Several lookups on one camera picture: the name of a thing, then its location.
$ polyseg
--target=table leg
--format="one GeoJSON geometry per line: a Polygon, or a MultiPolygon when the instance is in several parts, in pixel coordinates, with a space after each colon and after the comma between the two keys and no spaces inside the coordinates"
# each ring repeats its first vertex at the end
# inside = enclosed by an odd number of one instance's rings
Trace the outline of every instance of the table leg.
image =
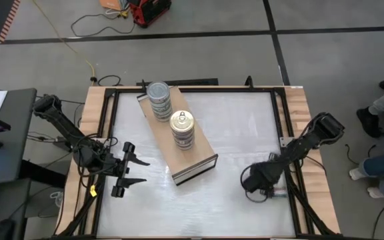
{"type": "Polygon", "coordinates": [[[19,178],[30,178],[40,183],[45,183],[58,187],[65,188],[66,175],[45,169],[39,165],[31,163],[26,160],[22,160],[19,178]]]}

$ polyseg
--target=cardboard box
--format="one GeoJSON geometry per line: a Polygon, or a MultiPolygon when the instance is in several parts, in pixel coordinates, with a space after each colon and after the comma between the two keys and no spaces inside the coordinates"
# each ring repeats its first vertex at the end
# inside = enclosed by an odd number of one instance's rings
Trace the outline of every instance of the cardboard box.
{"type": "Polygon", "coordinates": [[[99,0],[102,7],[107,7],[114,10],[121,10],[120,0],[99,0]]]}
{"type": "MultiPolygon", "coordinates": [[[[186,110],[192,113],[178,87],[170,88],[170,98],[173,112],[186,110]]],[[[180,150],[175,144],[170,122],[163,123],[155,118],[148,96],[138,96],[137,100],[152,129],[164,160],[170,168],[171,176],[176,185],[180,185],[216,166],[218,155],[214,153],[196,120],[195,143],[189,150],[180,150]]]]}

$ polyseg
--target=yellow tag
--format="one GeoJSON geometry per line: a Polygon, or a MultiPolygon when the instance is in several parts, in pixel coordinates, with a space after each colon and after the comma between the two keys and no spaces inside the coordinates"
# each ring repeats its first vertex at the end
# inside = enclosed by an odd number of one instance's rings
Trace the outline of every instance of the yellow tag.
{"type": "Polygon", "coordinates": [[[128,11],[122,11],[122,12],[121,12],[121,16],[122,16],[123,18],[128,18],[128,11]]]}
{"type": "Polygon", "coordinates": [[[91,196],[93,196],[93,197],[97,196],[97,193],[96,193],[96,186],[92,185],[92,186],[90,187],[90,194],[91,194],[91,196]]]}

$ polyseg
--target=white tabletop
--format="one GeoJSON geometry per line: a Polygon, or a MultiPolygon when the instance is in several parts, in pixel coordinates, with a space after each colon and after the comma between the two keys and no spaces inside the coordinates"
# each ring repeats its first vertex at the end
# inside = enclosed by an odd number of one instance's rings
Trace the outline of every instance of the white tabletop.
{"type": "MultiPolygon", "coordinates": [[[[148,167],[130,163],[128,177],[147,179],[111,197],[116,178],[107,177],[98,237],[292,237],[288,198],[253,203],[245,197],[239,176],[246,166],[279,152],[269,93],[184,93],[193,116],[214,152],[217,165],[176,186],[137,94],[122,93],[118,102],[113,147],[122,158],[124,141],[136,145],[148,167]]],[[[284,177],[278,186],[285,186],[284,177]]],[[[258,193],[251,195],[259,198],[258,193]]]]}

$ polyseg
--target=wooden table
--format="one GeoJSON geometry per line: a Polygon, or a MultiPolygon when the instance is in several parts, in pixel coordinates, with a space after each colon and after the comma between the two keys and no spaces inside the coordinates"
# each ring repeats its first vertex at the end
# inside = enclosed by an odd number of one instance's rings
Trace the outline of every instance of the wooden table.
{"type": "MultiPolygon", "coordinates": [[[[205,88],[218,88],[218,87],[244,87],[248,86],[200,86],[205,88]]],[[[140,89],[141,87],[117,87],[120,89],[140,89]]],[[[307,105],[307,100],[305,96],[305,91],[302,87],[284,87],[285,94],[287,99],[287,104],[289,108],[289,114],[291,118],[291,124],[294,130],[294,136],[299,136],[302,130],[304,130],[306,124],[311,120],[311,115],[309,113],[309,108],[307,105]]],[[[99,128],[99,121],[103,106],[104,94],[106,87],[90,87],[87,100],[85,102],[80,130],[85,134],[96,133],[99,128]]],[[[277,97],[277,104],[279,109],[279,114],[281,118],[281,125],[284,136],[287,134],[287,124],[285,121],[283,108],[281,105],[280,97],[277,97]]],[[[109,128],[109,119],[111,114],[111,108],[113,105],[113,100],[109,100],[108,110],[106,121],[103,128],[103,136],[106,138],[109,128]]],[[[321,155],[319,151],[311,151],[309,156],[322,163],[321,155]]],[[[305,188],[307,192],[307,198],[309,204],[318,214],[318,216],[324,221],[324,223],[336,233],[339,233],[339,226],[337,223],[337,218],[334,212],[333,202],[331,200],[330,190],[327,183],[327,178],[324,174],[324,170],[317,164],[311,161],[304,161],[302,167],[303,179],[305,182],[305,188]]],[[[57,230],[57,233],[62,232],[68,224],[72,221],[74,216],[75,204],[77,202],[77,191],[79,186],[79,175],[77,172],[77,165],[74,160],[71,161],[71,166],[68,172],[67,183],[65,186],[65,203],[63,208],[63,214],[61,216],[60,226],[57,230]]],[[[85,188],[79,188],[79,199],[78,199],[78,208],[77,211],[81,208],[85,195],[85,188]]],[[[301,225],[302,233],[307,232],[306,222],[304,218],[303,210],[297,201],[297,208],[299,211],[299,220],[301,225]]],[[[94,218],[94,209],[95,202],[91,206],[87,218],[87,224],[85,228],[85,234],[91,233],[92,222],[94,218]]]]}

